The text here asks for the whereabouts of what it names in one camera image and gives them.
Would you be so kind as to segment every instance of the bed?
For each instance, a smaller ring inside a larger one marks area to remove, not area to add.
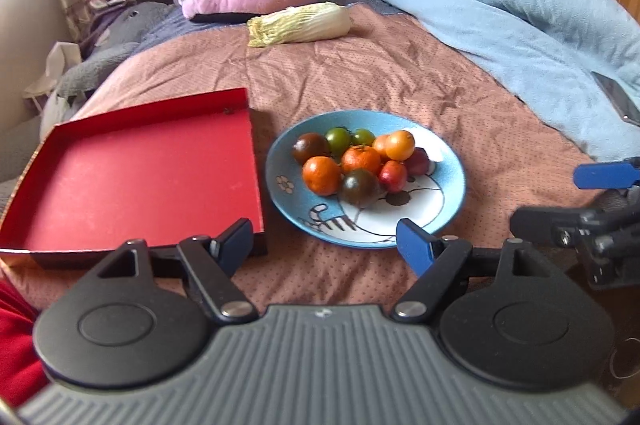
[[[244,25],[196,25],[169,8],[76,117],[246,87],[262,178],[271,143],[303,118],[349,108],[396,113],[431,128],[460,156],[466,201],[444,233],[477,246],[500,246],[517,206],[581,206],[592,200],[571,180],[574,167],[589,158],[492,76],[383,1],[333,1],[351,5],[347,36],[264,49],[247,47]],[[319,241],[279,215],[264,183],[261,189],[269,253],[248,260],[234,277],[261,310],[294,301],[389,306],[415,281],[397,250],[370,253]],[[82,274],[4,270],[39,309]]]

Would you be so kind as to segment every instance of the red tray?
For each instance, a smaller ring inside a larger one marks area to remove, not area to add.
[[[172,245],[240,217],[264,231],[244,88],[172,98],[56,126],[0,222],[11,251]]]

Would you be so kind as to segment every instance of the ceramic plate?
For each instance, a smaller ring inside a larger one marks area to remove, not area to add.
[[[306,188],[291,148],[305,132],[325,134],[338,126],[369,129],[375,135],[406,129],[414,135],[416,147],[424,148],[436,163],[435,170],[431,176],[409,178],[404,192],[381,195],[361,211],[338,196],[317,196]],[[435,233],[456,215],[465,197],[465,173],[449,145],[411,120],[373,111],[324,113],[288,129],[271,145],[266,176],[271,199],[289,221],[319,239],[353,248],[396,246],[396,225],[403,217]]]

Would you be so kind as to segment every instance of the metal screw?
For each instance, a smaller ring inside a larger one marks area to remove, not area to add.
[[[563,230],[560,232],[560,242],[564,246],[569,246],[571,244],[571,235],[569,234],[568,231]]]
[[[427,313],[427,306],[417,300],[405,300],[396,306],[395,311],[399,317],[419,317]]]
[[[597,251],[599,251],[600,253],[604,253],[604,251],[606,251],[606,249],[612,245],[613,245],[613,237],[607,234],[599,235],[593,240],[593,246],[595,246]]]
[[[209,243],[209,255],[216,260],[218,260],[218,256],[220,255],[220,243],[215,239],[212,239]]]
[[[591,221],[595,216],[596,216],[595,211],[592,211],[592,210],[586,211],[580,215],[580,221],[582,221],[583,223],[589,223],[589,221]]]
[[[222,305],[220,309],[225,317],[245,317],[254,310],[246,300],[233,300]]]

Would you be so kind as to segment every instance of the gray plush toy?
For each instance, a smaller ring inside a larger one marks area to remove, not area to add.
[[[31,155],[38,148],[40,119],[36,116],[0,134],[0,215]]]
[[[141,2],[124,10],[101,34],[91,55],[69,69],[44,107],[41,140],[55,124],[69,120],[111,72],[139,46],[146,33],[172,10],[162,2]]]

